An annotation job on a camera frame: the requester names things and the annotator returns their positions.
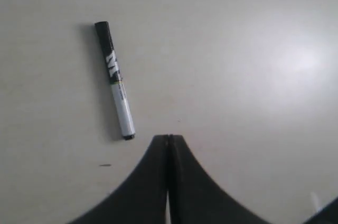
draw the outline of tabletop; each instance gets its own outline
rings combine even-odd
[[[2,223],[66,223],[156,134],[182,134],[255,214],[338,196],[337,0],[0,0]],[[108,21],[136,127],[123,141],[93,23]]]

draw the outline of black and white marker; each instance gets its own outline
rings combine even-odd
[[[125,88],[122,82],[120,69],[117,64],[114,45],[112,44],[108,22],[95,23],[102,52],[108,69],[109,83],[114,97],[117,115],[120,121],[121,132],[124,139],[135,137],[134,123],[130,113]]]

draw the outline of white surface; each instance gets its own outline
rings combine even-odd
[[[337,0],[0,0],[0,216],[65,223],[155,134],[273,223],[338,195]],[[136,127],[119,138],[90,26],[109,21]],[[111,164],[111,167],[99,167]]]

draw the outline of marker barrel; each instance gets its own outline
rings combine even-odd
[[[95,29],[106,62],[109,83],[115,101],[122,136],[126,140],[133,139],[135,137],[134,123],[117,63],[114,45],[111,40],[109,24],[108,22],[97,22],[95,23]]]

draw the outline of black curved object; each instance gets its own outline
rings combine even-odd
[[[183,136],[153,138],[125,182],[70,224],[268,224],[227,195],[200,166]],[[304,224],[338,224],[338,199]]]

